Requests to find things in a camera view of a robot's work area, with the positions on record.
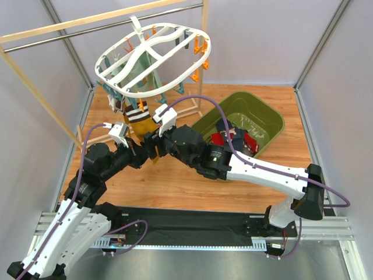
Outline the white round clip hanger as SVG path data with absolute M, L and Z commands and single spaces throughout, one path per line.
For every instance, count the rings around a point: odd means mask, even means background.
M 141 26 L 136 16 L 131 16 L 130 20 L 133 32 L 109 47 L 98 58 L 94 71 L 99 80 L 124 97 L 138 99 L 160 95 L 186 78 L 199 82 L 200 69 L 208 69 L 212 49 L 207 33 L 173 23 Z M 190 43 L 194 43 L 194 54 L 199 56 L 197 61 L 178 73 L 174 80 L 157 89 L 144 92 L 134 90 L 139 82 Z

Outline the mustard yellow sock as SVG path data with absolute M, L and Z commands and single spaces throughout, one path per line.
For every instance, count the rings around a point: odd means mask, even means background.
M 157 125 L 151 118 L 147 102 L 140 100 L 137 105 L 137 108 L 134 108 L 133 105 L 125 107 L 124 119 L 133 129 L 137 139 L 144 142 L 145 135 L 148 132 L 154 132 Z
M 125 103 L 125 100 L 116 100 L 114 103 L 114 112 L 121 114 L 124 118 L 125 123 L 129 125 L 128 116 L 125 112 L 126 107 L 127 105 Z

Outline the red panda sock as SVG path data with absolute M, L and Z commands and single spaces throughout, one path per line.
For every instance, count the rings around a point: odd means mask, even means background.
M 244 143 L 253 155 L 259 152 L 259 144 L 247 132 L 244 133 Z

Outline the white sock black stripes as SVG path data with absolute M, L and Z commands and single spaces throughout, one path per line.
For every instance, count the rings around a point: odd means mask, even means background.
M 118 104 L 120 105 L 121 102 L 117 100 L 114 96 L 112 96 L 111 94 L 108 94 L 107 98 L 108 98 L 109 106 L 111 107 L 112 111 L 117 112 L 118 111 L 117 105 Z

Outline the olive green plastic basket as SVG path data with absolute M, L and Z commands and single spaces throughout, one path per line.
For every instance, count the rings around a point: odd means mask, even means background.
M 227 120 L 247 132 L 259 144 L 253 155 L 245 146 L 242 153 L 257 158 L 281 134 L 285 122 L 273 107 L 250 92 L 234 92 L 219 103 Z

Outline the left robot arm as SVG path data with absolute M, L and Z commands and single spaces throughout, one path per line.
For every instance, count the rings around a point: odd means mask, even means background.
M 108 179 L 127 166 L 141 168 L 147 158 L 145 148 L 131 139 L 115 152 L 104 143 L 89 147 L 39 244 L 22 261 L 11 263 L 7 273 L 14 279 L 66 279 L 97 239 L 129 227 L 117 206 L 97 201 Z

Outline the wooden drying rack frame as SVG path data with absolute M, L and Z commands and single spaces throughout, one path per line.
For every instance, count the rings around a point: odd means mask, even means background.
M 34 36 L 39 36 L 42 34 L 47 34 L 51 32 L 57 32 L 61 30 L 65 30 L 71 27 L 77 27 L 81 25 L 86 25 L 89 23 L 99 22 L 101 20 L 108 20 L 119 16 L 124 16 L 136 12 L 146 11 L 149 9 L 159 8 L 162 6 L 172 5 L 178 3 L 177 0 L 163 0 L 163 1 L 154 1 L 149 3 L 144 3 L 141 5 L 131 6 L 123 9 L 117 9 L 110 12 L 99 13 L 96 15 L 91 15 L 87 17 L 82 17 L 79 19 L 69 20 L 66 22 L 58 22 L 51 24 L 49 26 L 38 27 L 35 29 L 25 30 L 18 33 L 12 33 L 8 35 L 1 36 L 1 43 L 8 43 L 11 41 L 17 41 L 21 39 L 31 38 Z M 173 10 L 169 10 L 160 14 L 149 15 L 146 18 L 155 18 L 158 16 L 166 15 L 169 13 L 176 13 L 185 11 L 188 9 L 194 8 L 201 8 L 202 9 L 202 16 L 201 16 L 201 27 L 203 29 L 207 26 L 207 12 L 208 12 L 208 1 L 202 1 L 198 5 L 193 5 L 189 7 L 183 8 L 175 8 Z M 84 151 L 85 148 L 82 145 L 82 142 L 79 138 L 70 130 L 70 128 L 66 125 L 66 123 L 62 120 L 62 118 L 57 114 L 54 108 L 47 102 L 45 97 L 40 93 L 37 89 L 36 85 L 30 80 L 30 78 L 25 74 L 25 72 L 18 66 L 18 64 L 14 61 L 14 59 L 8 54 L 11 52 L 11 49 L 5 50 L 1 48 L 1 58 L 5 61 L 8 67 L 16 74 L 19 80 L 28 88 L 30 93 L 37 99 L 37 101 L 43 106 L 43 108 L 48 112 L 48 114 L 56 121 L 56 123 L 60 126 L 60 128 L 67 134 L 67 136 L 73 141 L 77 148 Z

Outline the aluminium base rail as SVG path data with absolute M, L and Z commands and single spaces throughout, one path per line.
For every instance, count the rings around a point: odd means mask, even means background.
M 269 224 L 266 215 L 128 208 L 98 213 L 77 211 L 61 219 L 60 212 L 41 216 L 36 236 L 45 253 L 58 255 L 74 249 L 256 250 L 283 248 L 287 240 L 352 240 L 344 217 L 295 219 L 286 227 Z

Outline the mint green cartoon sock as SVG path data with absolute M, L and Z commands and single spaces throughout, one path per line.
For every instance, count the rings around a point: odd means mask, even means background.
M 150 68 L 153 65 L 153 57 L 148 53 L 146 53 L 146 61 L 147 67 Z M 158 89 L 163 86 L 160 76 L 156 70 L 153 70 L 151 73 L 149 73 L 147 77 L 149 78 L 151 85 L 155 89 Z

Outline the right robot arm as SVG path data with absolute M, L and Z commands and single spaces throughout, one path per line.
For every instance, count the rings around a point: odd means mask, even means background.
M 302 169 L 258 160 L 226 146 L 207 143 L 187 125 L 163 133 L 148 132 L 143 146 L 151 159 L 170 155 L 205 178 L 244 181 L 286 194 L 285 200 L 267 207 L 266 225 L 284 228 L 298 218 L 323 218 L 322 170 L 315 164 Z

